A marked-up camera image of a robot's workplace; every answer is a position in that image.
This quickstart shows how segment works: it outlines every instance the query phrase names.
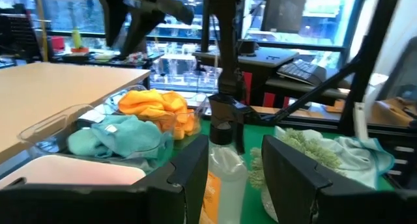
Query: green fluffy cloth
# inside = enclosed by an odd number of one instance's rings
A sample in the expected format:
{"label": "green fluffy cloth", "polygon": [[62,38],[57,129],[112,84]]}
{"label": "green fluffy cloth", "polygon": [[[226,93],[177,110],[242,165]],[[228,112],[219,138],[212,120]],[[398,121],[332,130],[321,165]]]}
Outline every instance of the green fluffy cloth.
{"label": "green fluffy cloth", "polygon": [[[293,129],[288,129],[279,140],[316,160],[321,165],[340,173],[338,171],[338,167],[341,165],[339,158],[332,151],[321,147],[318,140],[307,140],[301,131]],[[252,170],[249,171],[249,181],[254,188],[259,189],[266,185],[261,149],[253,148],[250,153],[253,160],[251,162]]]}

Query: orange label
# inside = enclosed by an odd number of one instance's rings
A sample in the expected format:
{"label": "orange label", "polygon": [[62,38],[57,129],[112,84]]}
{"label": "orange label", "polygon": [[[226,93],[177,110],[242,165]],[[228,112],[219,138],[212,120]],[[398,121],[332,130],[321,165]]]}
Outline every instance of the orange label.
{"label": "orange label", "polygon": [[220,203],[220,186],[222,182],[212,172],[208,172],[200,224],[216,224]]}

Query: green table surface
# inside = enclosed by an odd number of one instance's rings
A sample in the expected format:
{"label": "green table surface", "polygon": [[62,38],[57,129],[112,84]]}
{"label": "green table surface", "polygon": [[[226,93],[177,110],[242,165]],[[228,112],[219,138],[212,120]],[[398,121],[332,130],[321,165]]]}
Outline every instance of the green table surface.
{"label": "green table surface", "polygon": [[[204,120],[202,122],[202,133],[205,135],[209,134],[210,122]],[[246,153],[243,155],[244,161],[250,169],[250,162],[252,157],[250,156],[249,151],[254,147],[261,147],[262,138],[264,135],[274,135],[273,127],[264,127],[264,126],[253,126],[245,125],[244,128],[244,143]],[[337,134],[333,133],[324,133],[324,137],[333,139]],[[379,178],[379,190],[391,190],[393,187],[383,179]],[[243,200],[242,207],[242,217],[240,222],[242,224],[253,224],[253,223],[276,223],[269,215],[265,212],[262,202],[261,202],[261,192],[258,189],[254,189],[250,186],[249,182],[246,184],[245,196]]]}

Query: beige tabletop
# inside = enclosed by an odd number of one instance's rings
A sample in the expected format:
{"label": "beige tabletop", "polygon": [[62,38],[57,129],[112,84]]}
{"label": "beige tabletop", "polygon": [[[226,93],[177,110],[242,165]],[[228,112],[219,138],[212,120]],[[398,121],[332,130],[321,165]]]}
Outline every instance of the beige tabletop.
{"label": "beige tabletop", "polygon": [[148,70],[34,63],[0,70],[0,163],[27,149],[24,129],[67,107],[103,99],[148,77]]}

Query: light blue towel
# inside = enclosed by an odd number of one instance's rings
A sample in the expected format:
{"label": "light blue towel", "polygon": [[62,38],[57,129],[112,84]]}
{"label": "light blue towel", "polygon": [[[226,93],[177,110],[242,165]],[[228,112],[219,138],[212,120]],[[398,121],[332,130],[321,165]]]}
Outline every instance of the light blue towel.
{"label": "light blue towel", "polygon": [[[395,158],[386,152],[377,139],[359,141],[351,137],[326,139],[314,130],[303,130],[307,140],[316,139],[319,144],[334,152],[340,159],[340,171],[346,177],[356,180],[368,187],[377,189],[378,177],[394,166]],[[274,135],[280,137],[285,130],[276,126]]]}
{"label": "light blue towel", "polygon": [[136,154],[133,157],[156,159],[164,139],[154,123],[143,122],[134,115],[111,115],[92,124],[91,130],[104,146],[124,158]]}
{"label": "light blue towel", "polygon": [[113,153],[104,146],[90,129],[82,129],[74,132],[66,140],[71,153],[78,156],[95,156],[98,158],[109,157]]}

